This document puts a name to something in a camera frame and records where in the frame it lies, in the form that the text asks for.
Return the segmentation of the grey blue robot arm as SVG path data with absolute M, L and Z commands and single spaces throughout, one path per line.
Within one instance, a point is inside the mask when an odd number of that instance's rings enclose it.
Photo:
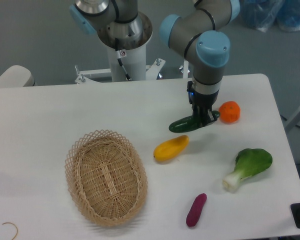
M 170 124 L 174 133 L 185 133 L 214 123 L 220 113 L 212 109 L 217 100 L 231 43 L 220 28 L 240 12 L 237 0 L 197 0 L 186 17 L 168 15 L 159 27 L 161 41 L 193 65 L 187 83 L 192 115 Z M 96 34 L 105 45 L 113 82 L 141 81 L 150 75 L 146 45 L 152 37 L 149 18 L 135 0 L 77 0 L 69 12 L 80 27 Z

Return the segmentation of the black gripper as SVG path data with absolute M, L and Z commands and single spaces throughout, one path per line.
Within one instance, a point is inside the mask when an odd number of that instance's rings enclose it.
M 192 105 L 192 116 L 196 125 L 206 127 L 218 120 L 218 111 L 212 110 L 216 102 L 219 90 L 209 89 L 210 85 L 203 85 L 196 80 L 187 82 L 189 103 Z

